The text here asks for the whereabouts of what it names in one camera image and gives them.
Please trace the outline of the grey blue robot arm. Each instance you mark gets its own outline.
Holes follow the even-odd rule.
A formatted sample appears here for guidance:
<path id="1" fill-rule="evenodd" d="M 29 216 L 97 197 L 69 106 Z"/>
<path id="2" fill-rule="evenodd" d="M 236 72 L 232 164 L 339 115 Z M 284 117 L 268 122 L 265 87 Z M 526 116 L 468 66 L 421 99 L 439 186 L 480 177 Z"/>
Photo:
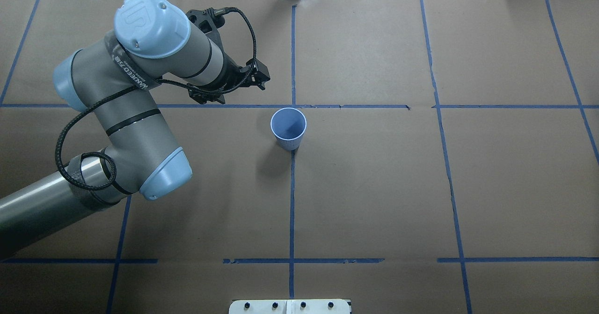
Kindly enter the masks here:
<path id="1" fill-rule="evenodd" d="M 52 75 L 78 115 L 60 131 L 56 172 L 1 199 L 1 259 L 135 193 L 156 200 L 192 176 L 151 90 L 171 84 L 199 104 L 264 89 L 268 68 L 237 7 L 184 13 L 168 0 L 124 0 L 113 29 Z"/>

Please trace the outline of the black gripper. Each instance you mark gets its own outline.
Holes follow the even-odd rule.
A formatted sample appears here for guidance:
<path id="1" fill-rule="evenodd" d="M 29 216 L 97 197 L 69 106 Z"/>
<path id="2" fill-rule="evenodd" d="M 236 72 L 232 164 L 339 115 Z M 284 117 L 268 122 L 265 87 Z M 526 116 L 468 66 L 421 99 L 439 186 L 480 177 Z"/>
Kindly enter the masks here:
<path id="1" fill-rule="evenodd" d="M 266 82 L 271 80 L 268 67 L 256 58 L 246 62 L 246 66 L 237 65 L 227 58 L 222 73 L 216 80 L 206 85 L 193 85 L 187 83 L 188 96 L 199 104 L 217 102 L 225 104 L 225 95 L 230 94 L 238 88 L 256 86 L 265 90 Z"/>

